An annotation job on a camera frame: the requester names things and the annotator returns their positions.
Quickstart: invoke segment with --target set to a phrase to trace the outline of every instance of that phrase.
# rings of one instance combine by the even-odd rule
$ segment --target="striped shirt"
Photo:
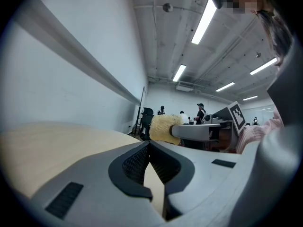
[[[236,146],[236,152],[242,154],[245,146],[256,140],[263,140],[264,136],[275,129],[283,127],[283,122],[281,116],[277,110],[274,108],[274,118],[267,121],[264,125],[254,125],[254,126],[245,126],[244,129],[240,132],[239,141]]]

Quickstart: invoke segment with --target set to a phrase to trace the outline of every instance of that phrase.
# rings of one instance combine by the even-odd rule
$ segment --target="fluorescent light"
[[[220,92],[220,91],[222,91],[223,89],[226,89],[226,88],[232,86],[233,84],[235,84],[235,83],[234,83],[234,82],[231,82],[230,84],[228,84],[228,85],[226,85],[226,86],[224,86],[224,87],[222,87],[222,88],[219,88],[218,90],[216,90],[216,92]]]
[[[173,81],[178,81],[179,78],[181,77],[182,73],[184,72],[186,66],[185,65],[180,65],[179,70],[177,71]]]
[[[250,99],[253,99],[253,98],[256,98],[256,97],[258,97],[258,96],[252,96],[252,97],[249,97],[249,98],[245,98],[245,99],[243,99],[243,101],[250,100]]]
[[[200,23],[198,25],[198,28],[195,32],[195,35],[191,41],[191,43],[199,44],[210,21],[212,20],[214,13],[216,12],[217,8],[214,5],[213,0],[208,0],[206,8],[204,10],[204,13],[202,15],[202,18],[200,20]]]
[[[272,65],[272,64],[275,63],[276,61],[277,61],[277,58],[275,57],[275,58],[271,59],[269,62],[265,63],[263,66],[260,66],[259,68],[253,70],[250,74],[251,74],[251,75],[256,74],[257,72],[259,72],[259,71],[265,69],[267,66]]]

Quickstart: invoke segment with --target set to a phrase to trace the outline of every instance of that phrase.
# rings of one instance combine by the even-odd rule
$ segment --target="person in black clothing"
[[[199,112],[197,114],[197,117],[195,118],[195,120],[197,121],[196,124],[202,124],[202,119],[204,117],[204,115],[206,114],[206,111],[204,109],[204,105],[203,104],[197,104],[199,106]]]
[[[158,115],[163,115],[164,113],[164,106],[161,106],[161,109],[157,113]]]

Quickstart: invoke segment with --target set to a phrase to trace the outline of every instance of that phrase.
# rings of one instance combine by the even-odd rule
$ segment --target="black stand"
[[[138,110],[138,115],[137,115],[137,120],[136,120],[136,126],[134,128],[134,138],[136,137],[136,133],[137,133],[137,126],[138,126],[138,120],[139,120],[139,116],[140,116],[140,111],[141,111],[141,103],[142,103],[142,98],[143,98],[143,93],[145,91],[145,87],[143,87],[143,91],[142,91],[142,96],[141,96],[141,101],[140,101],[140,106],[139,106],[139,110]]]

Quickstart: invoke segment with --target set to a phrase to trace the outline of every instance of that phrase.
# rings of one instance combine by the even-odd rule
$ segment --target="white ceiling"
[[[197,13],[176,8],[166,13],[161,8],[165,3]],[[196,93],[229,101],[254,95],[259,99],[268,97],[266,89],[276,68],[270,66],[250,75],[250,71],[274,57],[259,20],[253,14],[217,9],[200,44],[192,44],[206,3],[207,0],[133,0],[149,81],[170,83],[180,64],[184,64],[187,68],[180,81],[194,84]],[[157,6],[155,20],[153,5]],[[256,58],[256,52],[261,52],[260,58]],[[234,86],[215,91],[232,81]]]

